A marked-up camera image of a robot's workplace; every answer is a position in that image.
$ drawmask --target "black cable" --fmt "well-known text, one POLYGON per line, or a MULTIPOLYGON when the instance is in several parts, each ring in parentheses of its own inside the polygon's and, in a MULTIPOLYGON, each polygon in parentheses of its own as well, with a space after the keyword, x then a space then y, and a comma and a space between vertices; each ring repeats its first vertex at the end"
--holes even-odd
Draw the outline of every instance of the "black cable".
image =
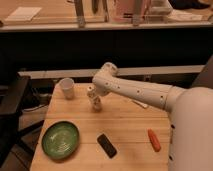
POLYGON ((43 108, 43 107, 45 107, 45 106, 48 106, 48 105, 40 105, 40 106, 37 106, 37 107, 35 107, 35 108, 31 108, 31 109, 23 109, 23 111, 24 112, 33 112, 33 111, 35 111, 35 110, 38 110, 38 109, 40 109, 40 108, 43 108))
POLYGON ((23 165, 23 167, 25 169, 29 170, 29 168, 27 167, 27 165, 22 161, 22 159, 13 150, 11 150, 11 153, 18 159, 18 161, 23 165))

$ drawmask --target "paper cup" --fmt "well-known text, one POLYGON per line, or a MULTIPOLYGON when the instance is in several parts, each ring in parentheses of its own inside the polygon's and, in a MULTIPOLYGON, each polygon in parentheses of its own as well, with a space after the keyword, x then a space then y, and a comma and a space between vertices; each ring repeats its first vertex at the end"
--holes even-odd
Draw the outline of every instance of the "paper cup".
POLYGON ((63 78, 59 81, 59 86, 68 100, 74 98, 74 80, 72 78, 63 78))

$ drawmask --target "green bowl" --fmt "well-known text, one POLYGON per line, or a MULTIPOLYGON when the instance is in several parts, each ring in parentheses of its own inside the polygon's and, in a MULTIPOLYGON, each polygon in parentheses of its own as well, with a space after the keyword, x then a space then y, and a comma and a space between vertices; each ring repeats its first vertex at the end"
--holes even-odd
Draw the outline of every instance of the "green bowl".
POLYGON ((60 121, 47 129, 42 149, 51 159, 60 160, 71 155, 79 144, 78 128, 71 122, 60 121))

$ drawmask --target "toy carrot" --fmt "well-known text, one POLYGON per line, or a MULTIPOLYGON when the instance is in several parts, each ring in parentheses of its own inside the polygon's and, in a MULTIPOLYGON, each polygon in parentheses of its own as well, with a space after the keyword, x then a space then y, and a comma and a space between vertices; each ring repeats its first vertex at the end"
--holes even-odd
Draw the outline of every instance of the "toy carrot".
POLYGON ((148 129, 148 136, 155 152, 159 152, 161 150, 161 145, 156 134, 152 129, 148 129))

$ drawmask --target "wooden table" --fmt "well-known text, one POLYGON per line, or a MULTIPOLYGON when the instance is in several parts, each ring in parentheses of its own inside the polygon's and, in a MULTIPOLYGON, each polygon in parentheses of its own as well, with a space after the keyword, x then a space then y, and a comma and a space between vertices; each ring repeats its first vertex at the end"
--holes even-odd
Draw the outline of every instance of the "wooden table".
MULTIPOLYGON (((133 27, 131 23, 117 23, 114 21, 115 5, 114 0, 107 0, 109 10, 109 22, 104 22, 104 10, 101 8, 98 13, 92 13, 91 1, 83 0, 86 26, 83 30, 120 30, 120 29, 143 29, 143 28, 182 28, 182 27, 212 27, 212 24, 206 21, 213 11, 186 10, 194 14, 202 14, 202 21, 199 22, 152 22, 147 21, 140 24, 139 27, 133 27)), ((75 8, 73 4, 66 0, 0 0, 0 20, 4 27, 0 27, 0 32, 8 31, 52 31, 52 30, 81 30, 76 21, 75 8), (42 7, 42 10, 30 21, 5 21, 18 7, 42 7)))
POLYGON ((31 171, 167 171, 170 124, 167 113, 143 109, 131 99, 110 93, 102 98, 103 109, 94 112, 86 96, 91 84, 75 84, 75 98, 65 100, 56 85, 41 131, 31 171), (41 148, 42 137, 52 124, 71 121, 79 129, 80 145, 67 160, 55 162, 41 148), (147 129, 153 129, 162 146, 154 152, 147 129), (97 137, 105 133, 117 149, 110 159, 97 137))

